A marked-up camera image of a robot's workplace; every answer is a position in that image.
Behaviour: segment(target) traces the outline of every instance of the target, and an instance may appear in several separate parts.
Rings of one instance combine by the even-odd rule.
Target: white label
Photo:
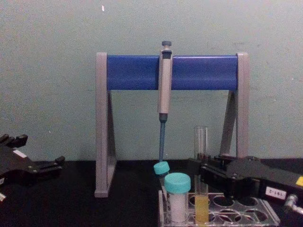
[[[282,190],[279,190],[279,189],[276,189],[276,188],[271,188],[271,187],[266,187],[265,194],[269,195],[269,196],[272,196],[272,197],[275,197],[275,198],[278,198],[278,199],[281,199],[281,200],[284,200],[286,198],[286,192],[285,191],[282,191]]]
[[[19,151],[19,150],[14,150],[13,151],[16,155],[19,155],[20,157],[22,157],[22,158],[25,158],[25,157],[27,157],[25,154],[23,154],[21,151]]]

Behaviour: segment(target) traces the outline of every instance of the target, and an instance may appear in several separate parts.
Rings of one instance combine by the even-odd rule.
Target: blue pipette stand bar
[[[236,122],[236,154],[248,154],[249,57],[247,53],[173,56],[172,90],[228,90],[220,154],[229,154]],[[157,90],[158,55],[96,57],[96,191],[107,197],[116,166],[111,90]]]

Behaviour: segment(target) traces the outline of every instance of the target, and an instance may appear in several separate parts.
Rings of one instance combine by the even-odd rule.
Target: wall
[[[303,11],[294,0],[32,0],[0,3],[0,133],[34,160],[95,159],[95,55],[235,54],[251,59],[250,155],[303,157]],[[156,159],[157,91],[113,93],[118,159]],[[174,91],[165,157],[217,154],[226,91]]]

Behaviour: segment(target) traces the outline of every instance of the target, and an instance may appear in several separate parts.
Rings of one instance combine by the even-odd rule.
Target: teal cap
[[[190,190],[190,177],[183,173],[168,174],[164,178],[164,187],[170,193],[186,193]]]
[[[166,161],[158,162],[153,166],[156,175],[161,175],[169,171],[169,164]]]

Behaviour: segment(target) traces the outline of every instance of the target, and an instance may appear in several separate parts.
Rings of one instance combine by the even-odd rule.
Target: small tube with teal cap
[[[167,198],[167,193],[164,187],[164,177],[169,174],[169,164],[166,161],[158,162],[153,166],[155,174],[157,175],[164,197]]]
[[[164,178],[167,191],[167,211],[172,224],[188,222],[188,192],[190,177],[183,173],[172,173]]]

